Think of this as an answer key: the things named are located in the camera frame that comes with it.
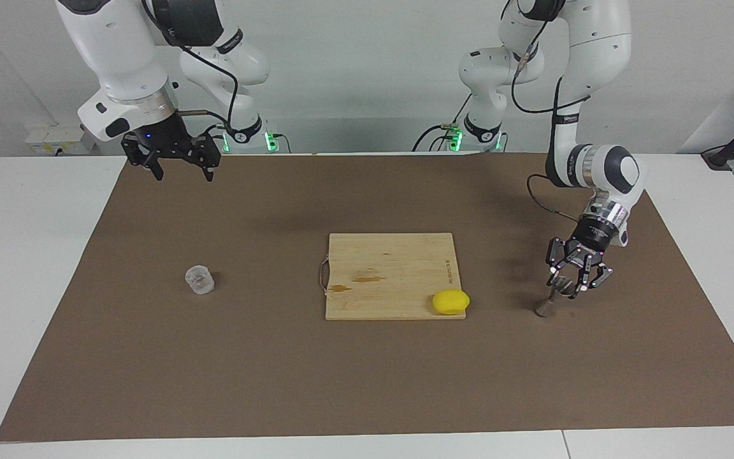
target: brown mat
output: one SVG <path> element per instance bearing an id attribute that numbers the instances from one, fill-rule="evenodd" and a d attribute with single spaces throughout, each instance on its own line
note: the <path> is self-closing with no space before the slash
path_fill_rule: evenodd
<path id="1" fill-rule="evenodd" d="M 542 299 L 542 155 L 227 157 L 122 172 L 0 441 L 734 425 L 734 345 L 646 197 L 615 275 Z M 578 212 L 589 192 L 540 184 Z M 324 320 L 330 233 L 454 233 L 468 319 Z M 191 293 L 192 265 L 219 273 Z"/>

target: clear plastic cup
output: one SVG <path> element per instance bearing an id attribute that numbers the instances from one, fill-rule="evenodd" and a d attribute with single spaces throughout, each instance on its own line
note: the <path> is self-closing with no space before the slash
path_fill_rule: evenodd
<path id="1" fill-rule="evenodd" d="M 192 291 L 198 295 L 211 293 L 215 287 L 212 273 L 210 273 L 209 268 L 202 265 L 195 266 L 186 271 L 186 282 L 189 283 Z"/>

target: green light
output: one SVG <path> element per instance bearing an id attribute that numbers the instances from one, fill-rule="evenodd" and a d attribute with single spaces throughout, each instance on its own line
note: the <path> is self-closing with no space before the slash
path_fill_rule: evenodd
<path id="1" fill-rule="evenodd" d="M 268 153 L 273 153 L 279 149 L 279 143 L 277 139 L 271 135 L 271 133 L 265 133 L 265 142 L 268 142 Z"/>
<path id="2" fill-rule="evenodd" d="M 463 143 L 463 132 L 460 129 L 452 128 L 452 131 L 454 134 L 452 135 L 452 140 L 449 142 L 449 149 L 451 151 L 460 151 L 461 150 L 461 143 Z"/>

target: yellow lemon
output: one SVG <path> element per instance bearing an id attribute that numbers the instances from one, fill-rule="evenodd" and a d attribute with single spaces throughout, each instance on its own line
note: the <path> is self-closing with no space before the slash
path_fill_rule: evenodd
<path id="1" fill-rule="evenodd" d="M 457 289 L 441 291 L 432 298 L 432 307 L 444 316 L 457 316 L 469 307 L 469 296 Z"/>

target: robotic arm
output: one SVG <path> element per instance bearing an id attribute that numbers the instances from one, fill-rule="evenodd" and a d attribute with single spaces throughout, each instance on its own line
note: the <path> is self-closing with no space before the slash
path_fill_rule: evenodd
<path id="1" fill-rule="evenodd" d="M 550 267 L 548 285 L 573 299 L 599 287 L 614 272 L 604 264 L 604 253 L 610 245 L 628 244 L 628 217 L 644 191 L 644 167 L 627 149 L 577 143 L 583 102 L 630 61 L 627 0 L 509 0 L 499 30 L 503 47 L 469 53 L 461 62 L 461 80 L 472 90 L 463 127 L 469 148 L 492 148 L 506 108 L 498 87 L 512 85 L 514 98 L 513 84 L 538 78 L 544 67 L 539 35 L 557 18 L 568 23 L 571 47 L 554 108 L 545 110 L 553 114 L 545 173 L 560 188 L 594 191 L 571 238 L 553 239 L 545 260 Z M 504 58 L 496 60 L 494 55 Z M 576 282 L 560 275 L 568 266 L 579 270 Z"/>
<path id="2" fill-rule="evenodd" d="M 56 6 L 101 87 L 78 115 L 104 142 L 123 136 L 122 147 L 132 165 L 149 169 L 161 180 L 158 159 L 183 159 L 211 181 L 220 161 L 210 129 L 199 136 L 187 132 L 183 116 L 207 112 L 178 111 L 166 70 L 155 57 L 155 35 L 183 48 L 181 67 L 189 80 L 223 107 L 233 107 L 232 119 L 224 117 L 222 122 L 234 143 L 260 145 L 254 138 L 265 122 L 240 85 L 264 82 L 268 63 L 228 21 L 224 0 L 57 0 Z M 261 143 L 265 145 L 265 136 Z"/>

